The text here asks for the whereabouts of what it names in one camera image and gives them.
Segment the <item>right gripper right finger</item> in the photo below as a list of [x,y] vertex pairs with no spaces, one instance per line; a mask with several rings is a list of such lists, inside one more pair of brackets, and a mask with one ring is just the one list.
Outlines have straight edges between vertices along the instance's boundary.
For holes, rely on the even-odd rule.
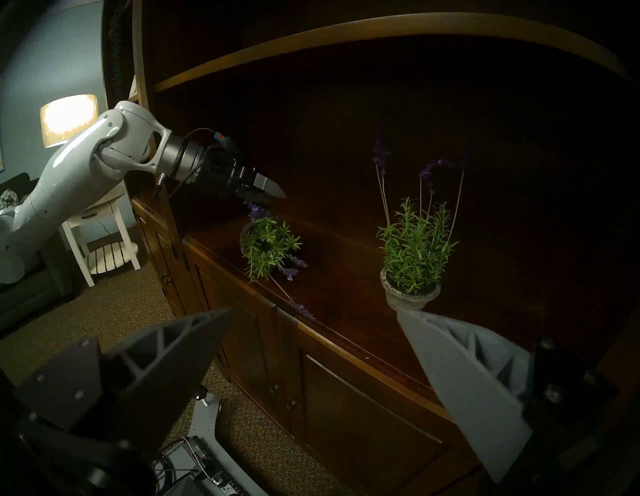
[[432,389],[494,483],[533,434],[523,417],[531,353],[488,328],[399,310],[397,321]]

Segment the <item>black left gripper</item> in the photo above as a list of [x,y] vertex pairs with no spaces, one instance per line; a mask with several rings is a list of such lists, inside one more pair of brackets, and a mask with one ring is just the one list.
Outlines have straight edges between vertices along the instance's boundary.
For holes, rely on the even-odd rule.
[[275,181],[243,165],[235,155],[219,146],[207,146],[199,165],[199,188],[219,199],[237,196],[244,202],[264,207],[270,204],[270,198],[287,198]]

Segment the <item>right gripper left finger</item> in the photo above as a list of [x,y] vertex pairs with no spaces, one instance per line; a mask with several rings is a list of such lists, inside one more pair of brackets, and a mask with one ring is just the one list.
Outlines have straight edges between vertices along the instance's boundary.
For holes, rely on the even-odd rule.
[[200,386],[234,320],[228,307],[141,329],[102,351],[81,337],[23,379],[14,396],[57,430],[155,453]]

